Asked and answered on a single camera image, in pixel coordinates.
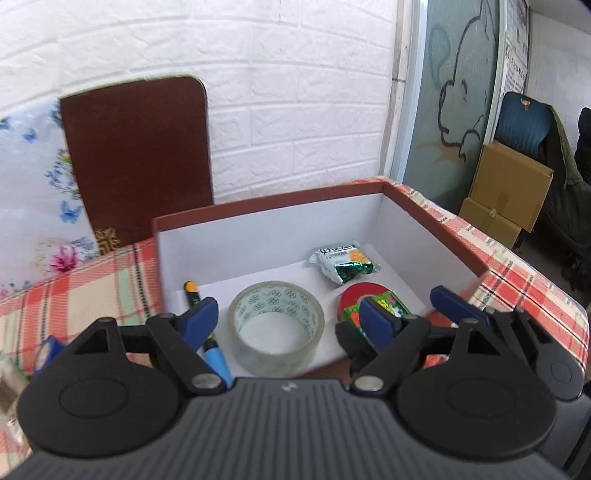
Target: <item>plaid tablecloth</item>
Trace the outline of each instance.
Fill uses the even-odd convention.
[[[452,230],[489,265],[490,272],[470,300],[472,304],[499,310],[522,305],[582,366],[586,365],[589,324],[583,307],[465,220],[407,186],[397,184],[397,188]],[[135,325],[159,311],[154,243],[149,239],[0,302],[0,345],[4,354],[31,372],[37,348],[47,335],[68,342],[98,317],[112,316],[121,325]],[[25,455],[0,433],[0,475]]]

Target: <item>poster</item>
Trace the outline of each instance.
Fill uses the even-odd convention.
[[[504,66],[504,87],[503,95],[507,92],[523,93],[525,88],[525,78],[527,76],[527,67],[519,59],[517,52],[507,41],[505,44],[505,66]]]
[[[527,65],[529,10],[525,0],[507,1],[507,40],[522,65]]]

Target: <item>blue chair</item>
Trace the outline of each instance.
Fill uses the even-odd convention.
[[[495,140],[539,160],[538,147],[550,132],[551,123],[552,113],[545,104],[508,92],[501,105]]]

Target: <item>blue marker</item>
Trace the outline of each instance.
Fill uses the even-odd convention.
[[[199,288],[197,288],[197,284],[194,281],[186,282],[184,285],[184,291],[190,307],[194,307],[201,301],[201,297],[199,296]],[[215,373],[223,378],[228,388],[230,388],[234,383],[234,379],[230,373],[230,370],[228,369],[226,359],[224,358],[223,353],[216,342],[216,336],[213,334],[213,332],[209,335],[209,337],[207,337],[207,340],[205,340],[205,343],[203,344],[203,352],[206,363]]]

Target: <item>yellow marker cap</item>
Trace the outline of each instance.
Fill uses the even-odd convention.
[[[188,291],[191,293],[198,293],[199,292],[199,288],[193,280],[186,282],[184,285],[184,288],[185,288],[185,291]]]

